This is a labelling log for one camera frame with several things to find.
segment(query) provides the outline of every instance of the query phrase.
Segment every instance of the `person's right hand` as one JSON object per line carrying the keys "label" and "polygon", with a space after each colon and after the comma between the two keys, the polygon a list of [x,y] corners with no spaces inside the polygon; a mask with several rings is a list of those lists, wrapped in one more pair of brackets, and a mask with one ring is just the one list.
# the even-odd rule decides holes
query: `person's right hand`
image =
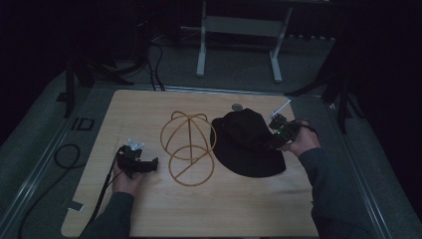
{"label": "person's right hand", "polygon": [[[298,122],[305,125],[309,125],[309,122],[306,120],[301,120]],[[319,140],[317,139],[317,134],[310,131],[306,127],[301,127],[301,130],[299,131],[295,141],[288,142],[283,145],[282,151],[290,151],[295,156],[299,157],[305,151],[308,151],[315,147],[320,147]]]}

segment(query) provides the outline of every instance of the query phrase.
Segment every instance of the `person's left hand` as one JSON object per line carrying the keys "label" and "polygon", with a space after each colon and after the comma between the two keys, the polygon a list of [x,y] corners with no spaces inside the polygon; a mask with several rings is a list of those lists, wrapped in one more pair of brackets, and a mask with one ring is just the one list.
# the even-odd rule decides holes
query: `person's left hand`
{"label": "person's left hand", "polygon": [[130,179],[121,169],[118,168],[117,163],[114,164],[112,174],[115,177],[112,182],[112,192],[126,192],[136,197],[140,184],[145,177],[145,173],[137,173]]}

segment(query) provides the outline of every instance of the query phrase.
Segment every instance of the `black hat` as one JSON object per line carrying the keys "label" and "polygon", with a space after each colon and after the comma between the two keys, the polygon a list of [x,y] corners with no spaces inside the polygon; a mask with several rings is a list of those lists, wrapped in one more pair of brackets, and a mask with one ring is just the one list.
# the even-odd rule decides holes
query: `black hat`
{"label": "black hat", "polygon": [[[283,153],[265,147],[273,134],[260,114],[244,109],[216,118],[211,124],[217,134],[214,154],[231,171],[248,177],[269,177],[286,170]],[[211,130],[211,144],[214,140]]]}

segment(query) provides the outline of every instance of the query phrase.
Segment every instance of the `dark background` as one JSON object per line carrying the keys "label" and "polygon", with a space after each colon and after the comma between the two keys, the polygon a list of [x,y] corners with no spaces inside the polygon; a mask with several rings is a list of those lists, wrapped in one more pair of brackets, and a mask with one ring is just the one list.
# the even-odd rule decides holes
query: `dark background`
{"label": "dark background", "polygon": [[[177,41],[180,26],[200,26],[201,1],[6,1],[0,5],[0,97],[2,143],[44,87],[65,69],[76,50],[113,65],[114,59],[141,57],[160,29]],[[215,11],[239,16],[277,17],[269,5]],[[327,64],[347,65],[352,92],[375,131],[414,207],[422,216],[421,120],[422,4],[418,1],[360,1],[354,6],[295,3],[288,33],[337,39],[342,57]],[[134,5],[135,12],[128,6]],[[144,25],[130,33],[133,15]],[[134,54],[124,42],[141,38]],[[338,65],[331,64],[333,71]]]}

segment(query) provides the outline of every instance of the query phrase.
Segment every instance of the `gold wire frame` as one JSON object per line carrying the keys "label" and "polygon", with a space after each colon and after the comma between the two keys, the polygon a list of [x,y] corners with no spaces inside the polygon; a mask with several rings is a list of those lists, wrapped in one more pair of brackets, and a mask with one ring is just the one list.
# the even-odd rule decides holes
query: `gold wire frame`
{"label": "gold wire frame", "polygon": [[[185,120],[177,126],[177,128],[170,135],[170,138],[168,139],[168,141],[166,143],[164,143],[164,141],[163,141],[163,133],[164,133],[164,130],[173,121],[178,120],[178,119],[182,119],[182,118],[185,118]],[[200,126],[198,125],[198,123],[195,122],[194,119],[203,120],[204,122],[208,123],[208,125],[210,126],[211,130],[214,133],[214,138],[215,138],[214,143],[211,146],[208,144],[208,140],[207,140],[207,137],[205,137],[204,132],[202,131],[202,129],[200,128]],[[189,144],[188,145],[181,146],[181,147],[177,148],[173,152],[169,151],[168,147],[170,145],[171,140],[174,138],[174,136],[176,135],[176,133],[184,125],[186,125],[186,124],[188,124],[188,129],[189,129],[189,134],[188,134],[188,136],[189,136]],[[192,124],[200,132],[200,134],[202,136],[202,139],[204,140],[205,147],[204,146],[201,146],[201,145],[198,145],[198,144],[192,143],[192,129],[191,129],[192,128]],[[174,112],[171,115],[171,120],[168,123],[166,123],[165,126],[161,130],[160,141],[161,141],[162,148],[171,156],[170,157],[170,160],[168,161],[168,170],[170,172],[171,177],[173,177],[173,179],[176,182],[178,182],[179,184],[184,185],[184,186],[198,186],[198,185],[201,185],[201,184],[205,183],[206,181],[208,181],[208,179],[210,179],[211,175],[214,172],[214,157],[212,156],[211,151],[214,148],[215,143],[217,142],[217,133],[215,131],[215,128],[211,125],[211,123],[208,121],[208,118],[204,114],[196,114],[196,115],[189,116],[189,115],[187,115],[187,114],[185,114],[183,112]],[[182,157],[182,156],[176,155],[177,152],[179,152],[180,150],[182,150],[184,148],[189,148],[189,150],[190,150],[190,157]],[[201,155],[194,157],[193,156],[193,148],[200,148],[204,152]],[[197,182],[197,183],[186,183],[186,182],[182,182],[181,180],[178,179],[178,177],[180,175],[182,175],[184,172],[186,172],[191,166],[193,166],[196,162],[198,162],[201,158],[203,158],[206,155],[209,155],[210,156],[212,167],[211,167],[210,174],[204,180],[202,180],[200,182]],[[190,165],[188,165],[186,168],[184,168],[177,175],[174,175],[173,171],[171,170],[171,162],[173,161],[173,158],[180,159],[180,160],[190,160]]]}

